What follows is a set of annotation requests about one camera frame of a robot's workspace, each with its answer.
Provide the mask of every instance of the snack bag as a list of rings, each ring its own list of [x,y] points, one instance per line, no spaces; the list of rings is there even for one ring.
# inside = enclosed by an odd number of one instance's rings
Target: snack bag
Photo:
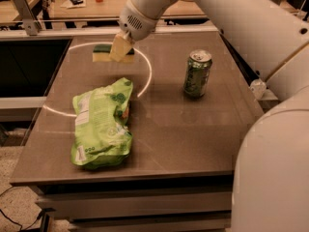
[[[132,135],[126,127],[133,83],[121,78],[73,98],[75,142],[70,160],[86,169],[118,165],[130,152]]]

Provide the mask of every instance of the green chip bag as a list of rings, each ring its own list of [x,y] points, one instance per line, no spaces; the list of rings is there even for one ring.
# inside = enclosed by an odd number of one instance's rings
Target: green chip bag
[[[75,141],[70,160],[86,169],[120,164],[130,152],[132,135],[126,127],[133,83],[121,78],[73,98]]]

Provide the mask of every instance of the metal bracket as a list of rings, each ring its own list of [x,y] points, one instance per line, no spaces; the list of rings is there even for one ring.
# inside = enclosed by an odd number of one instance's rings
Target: metal bracket
[[[27,35],[35,36],[38,35],[39,30],[42,29],[36,18],[32,14],[27,0],[12,0],[19,12],[20,19],[22,20]]]

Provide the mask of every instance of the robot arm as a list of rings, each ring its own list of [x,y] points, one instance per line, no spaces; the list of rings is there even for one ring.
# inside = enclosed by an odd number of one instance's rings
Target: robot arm
[[[120,15],[121,29],[134,41],[146,38],[155,30],[164,11],[176,1],[127,0]],[[269,0],[193,1],[253,71],[259,72],[260,78],[271,82],[275,89],[278,87],[275,94],[278,93],[283,100],[288,98],[290,95],[279,87],[275,76],[283,67],[286,68],[287,63],[293,65],[291,60],[308,48],[308,23],[285,12]],[[309,85],[309,73],[307,80],[298,86]]]

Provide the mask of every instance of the can lid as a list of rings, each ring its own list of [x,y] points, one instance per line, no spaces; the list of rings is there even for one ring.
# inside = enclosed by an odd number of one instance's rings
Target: can lid
[[[198,49],[190,53],[190,57],[197,62],[207,62],[211,59],[211,54],[206,50]]]

